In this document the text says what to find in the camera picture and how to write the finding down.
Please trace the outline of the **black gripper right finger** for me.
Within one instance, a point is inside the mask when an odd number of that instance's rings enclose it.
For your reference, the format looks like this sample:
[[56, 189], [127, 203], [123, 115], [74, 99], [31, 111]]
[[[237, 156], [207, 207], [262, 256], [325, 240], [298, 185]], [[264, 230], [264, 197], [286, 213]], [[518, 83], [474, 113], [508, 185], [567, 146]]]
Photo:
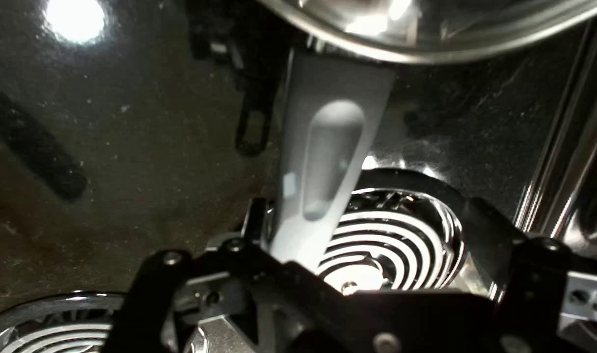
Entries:
[[597, 260], [525, 236], [482, 199], [461, 213], [467, 252], [512, 353], [597, 353]]

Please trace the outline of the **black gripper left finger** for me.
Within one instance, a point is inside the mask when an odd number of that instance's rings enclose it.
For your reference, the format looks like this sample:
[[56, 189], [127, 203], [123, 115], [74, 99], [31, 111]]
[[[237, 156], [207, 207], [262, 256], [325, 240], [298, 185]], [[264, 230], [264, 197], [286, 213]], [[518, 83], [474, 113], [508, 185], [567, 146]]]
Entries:
[[349, 353], [319, 313], [333, 293], [266, 246], [270, 203], [249, 203], [241, 230], [203, 254], [162, 250], [142, 260], [105, 338], [103, 353], [237, 353], [211, 348], [203, 326], [225, 321], [252, 353]]

